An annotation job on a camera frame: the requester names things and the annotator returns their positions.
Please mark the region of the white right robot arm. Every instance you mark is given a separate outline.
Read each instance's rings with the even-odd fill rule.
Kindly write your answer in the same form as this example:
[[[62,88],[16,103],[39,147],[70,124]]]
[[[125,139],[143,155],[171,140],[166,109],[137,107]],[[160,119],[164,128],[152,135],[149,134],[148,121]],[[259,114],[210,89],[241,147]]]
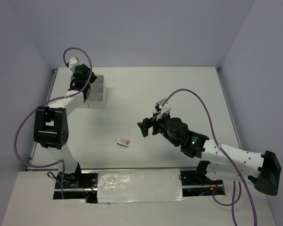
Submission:
[[[173,146],[190,158],[199,158],[196,180],[206,184],[210,180],[231,180],[252,184],[266,195],[278,194],[282,167],[275,153],[254,153],[217,144],[212,138],[189,130],[180,118],[164,114],[145,118],[137,123],[142,135],[161,134]]]

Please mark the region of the pink mini stapler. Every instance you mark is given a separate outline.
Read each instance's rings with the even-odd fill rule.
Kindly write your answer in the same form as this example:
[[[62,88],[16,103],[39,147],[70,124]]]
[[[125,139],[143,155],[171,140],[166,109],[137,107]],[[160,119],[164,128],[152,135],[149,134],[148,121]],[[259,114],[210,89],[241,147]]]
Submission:
[[[127,138],[118,138],[116,140],[117,145],[127,148],[130,143],[130,139]]]

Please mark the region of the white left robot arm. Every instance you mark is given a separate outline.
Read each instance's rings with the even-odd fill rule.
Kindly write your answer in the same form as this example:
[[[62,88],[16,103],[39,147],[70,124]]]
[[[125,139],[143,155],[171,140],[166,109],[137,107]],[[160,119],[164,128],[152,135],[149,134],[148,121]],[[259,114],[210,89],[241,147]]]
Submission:
[[[59,177],[71,187],[83,182],[80,164],[72,156],[67,145],[69,138],[67,117],[83,105],[91,92],[91,84],[97,76],[85,64],[70,66],[73,72],[66,97],[48,106],[39,106],[35,112],[34,141],[47,149],[58,165]]]

